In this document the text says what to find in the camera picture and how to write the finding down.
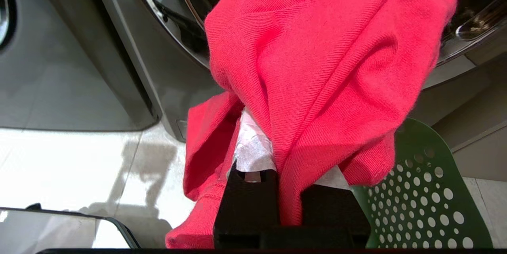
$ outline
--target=basket hole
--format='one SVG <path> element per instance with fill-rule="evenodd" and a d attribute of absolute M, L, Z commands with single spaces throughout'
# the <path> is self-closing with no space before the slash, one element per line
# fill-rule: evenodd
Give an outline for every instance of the basket hole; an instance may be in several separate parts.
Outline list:
<path fill-rule="evenodd" d="M 421 154 L 416 154 L 416 155 L 414 155 L 414 160 L 415 160 L 415 162 L 422 164 L 422 162 L 424 161 L 424 158 L 422 157 Z"/>
<path fill-rule="evenodd" d="M 440 167 L 435 168 L 435 176 L 437 178 L 442 178 L 444 176 L 444 170 Z"/>
<path fill-rule="evenodd" d="M 440 202 L 440 195 L 437 193 L 431 194 L 431 200 L 433 200 L 433 202 L 439 203 Z"/>
<path fill-rule="evenodd" d="M 454 194 L 452 193 L 451 189 L 449 189 L 448 187 L 446 187 L 444 189 L 444 197 L 448 200 L 452 200 L 452 198 L 454 197 Z"/>
<path fill-rule="evenodd" d="M 456 240 L 451 238 L 449 239 L 449 241 L 447 241 L 447 247 L 455 249 L 456 247 L 458 247 L 458 243 L 456 243 Z"/>
<path fill-rule="evenodd" d="M 461 214 L 461 212 L 459 211 L 455 211 L 452 217 L 454 218 L 454 221 L 458 224 L 463 224 L 465 222 L 463 214 Z"/>
<path fill-rule="evenodd" d="M 431 182 L 431 174 L 428 172 L 424 173 L 424 180 L 427 182 Z"/>
<path fill-rule="evenodd" d="M 463 238 L 463 247 L 470 249 L 474 247 L 474 242 L 470 237 Z"/>
<path fill-rule="evenodd" d="M 424 153 L 426 154 L 426 157 L 428 157 L 428 158 L 435 157 L 435 150 L 433 150 L 433 148 L 427 148 L 427 149 L 425 149 Z"/>
<path fill-rule="evenodd" d="M 440 222 L 442 223 L 442 225 L 449 225 L 449 218 L 445 215 L 445 214 L 441 214 L 440 215 Z"/>
<path fill-rule="evenodd" d="M 434 218 L 428 218 L 428 225 L 431 227 L 435 227 L 436 222 Z"/>

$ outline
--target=white tile floor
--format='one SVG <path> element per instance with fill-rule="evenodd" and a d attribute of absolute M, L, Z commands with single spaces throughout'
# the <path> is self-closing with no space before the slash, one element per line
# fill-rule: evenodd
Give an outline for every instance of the white tile floor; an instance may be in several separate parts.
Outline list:
<path fill-rule="evenodd" d="M 194 203 L 181 189 L 185 145 L 158 124 L 143 132 L 0 129 L 0 206 L 114 216 L 142 247 L 164 247 Z M 495 247 L 507 247 L 507 182 L 465 178 Z"/>

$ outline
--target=red fabric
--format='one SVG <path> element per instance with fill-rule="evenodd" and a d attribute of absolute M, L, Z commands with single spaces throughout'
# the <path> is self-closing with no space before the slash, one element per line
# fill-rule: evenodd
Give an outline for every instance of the red fabric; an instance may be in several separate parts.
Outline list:
<path fill-rule="evenodd" d="M 243 106 L 273 142 L 284 225 L 300 223 L 299 193 L 335 165 L 350 184 L 381 180 L 455 3 L 221 0 L 205 28 L 226 92 L 189 112 L 183 189 L 197 205 L 167 246 L 213 247 Z"/>

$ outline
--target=green laundry basket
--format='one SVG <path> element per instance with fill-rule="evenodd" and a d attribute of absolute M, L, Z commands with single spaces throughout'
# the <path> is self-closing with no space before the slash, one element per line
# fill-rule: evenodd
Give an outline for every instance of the green laundry basket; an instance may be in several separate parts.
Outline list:
<path fill-rule="evenodd" d="M 492 248 L 489 232 L 444 140 L 408 118 L 396 162 L 374 187 L 353 187 L 372 226 L 367 248 Z"/>

